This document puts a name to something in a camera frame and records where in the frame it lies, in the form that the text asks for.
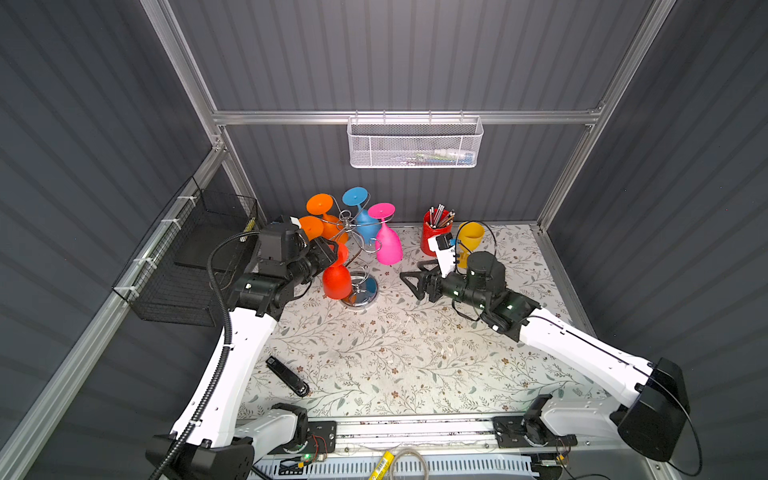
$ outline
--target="white cable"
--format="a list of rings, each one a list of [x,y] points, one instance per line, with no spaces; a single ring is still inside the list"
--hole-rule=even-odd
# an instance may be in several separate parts
[[[424,480],[429,480],[429,466],[427,465],[427,461],[424,459],[424,457],[422,457],[420,453],[414,449],[405,449],[395,455],[395,458],[392,459],[392,464],[389,466],[389,470],[387,471],[389,480],[392,480],[395,475],[392,473],[392,471],[395,469],[395,464],[397,461],[406,455],[412,455],[419,459],[419,461],[422,463],[422,468],[424,468]]]

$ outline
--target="white wire basket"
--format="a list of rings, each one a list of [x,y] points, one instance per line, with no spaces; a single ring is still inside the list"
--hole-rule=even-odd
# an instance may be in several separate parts
[[[381,114],[349,117],[346,133],[354,168],[472,168],[483,129],[480,117]]]

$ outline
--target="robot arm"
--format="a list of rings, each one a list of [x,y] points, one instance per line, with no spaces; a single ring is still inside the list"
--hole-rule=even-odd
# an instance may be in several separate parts
[[[445,238],[433,243],[445,246],[440,250],[451,245]],[[648,458],[669,460],[690,410],[678,365],[667,359],[653,364],[562,322],[534,300],[507,289],[504,265],[489,252],[470,254],[466,274],[453,271],[444,260],[439,268],[425,268],[435,263],[420,262],[418,272],[400,274],[417,298],[429,296],[435,302],[447,296],[455,310],[456,303],[467,303],[482,313],[472,319],[456,310],[459,315],[482,320],[497,333],[560,359],[610,394],[601,401],[540,396],[532,404],[535,414],[525,416],[529,439],[546,436],[537,435],[539,427],[558,436],[621,438]]]
[[[294,287],[311,281],[337,258],[335,242],[322,237],[308,241],[298,222],[281,220],[260,233],[261,248],[254,253],[258,272],[245,273],[233,286],[228,301],[231,343],[224,344],[222,332],[197,390],[171,433],[156,435],[147,446],[147,459],[155,466],[166,462],[162,473],[170,480],[245,478],[254,460],[278,446],[292,447],[306,441],[306,410],[284,404],[235,429],[253,367],[283,308],[296,299]],[[229,353],[217,387],[200,420],[192,421],[225,346]],[[169,449],[189,424],[194,429],[177,456],[169,460]]]

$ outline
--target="vent grille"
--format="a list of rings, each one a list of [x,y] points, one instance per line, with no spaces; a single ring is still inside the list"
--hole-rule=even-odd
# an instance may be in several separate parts
[[[538,477],[531,470],[531,459],[521,455],[471,454],[426,455],[429,476],[510,475],[525,478]],[[279,475],[280,460],[262,460],[256,463],[259,470],[272,478],[368,478],[379,457],[329,458],[304,468],[302,475]],[[392,467],[392,473],[400,478],[421,478],[422,464],[413,457],[405,457]]]

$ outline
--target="black mounting plate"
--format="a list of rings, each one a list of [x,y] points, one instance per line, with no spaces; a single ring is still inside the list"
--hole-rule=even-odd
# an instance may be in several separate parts
[[[576,435],[558,437],[548,432],[547,442],[545,444],[532,445],[525,438],[526,431],[523,426],[523,415],[502,415],[493,417],[492,421],[496,442],[500,449],[523,449],[525,447],[554,447],[563,445],[573,447],[578,444]]]
[[[325,439],[328,449],[323,444],[322,440],[318,439],[318,446],[320,453],[333,453],[336,450],[336,422],[310,422],[310,432],[307,434],[306,444],[299,450],[292,450],[288,452],[282,446],[273,449],[269,455],[303,455],[305,453],[315,453],[315,441],[312,435]]]

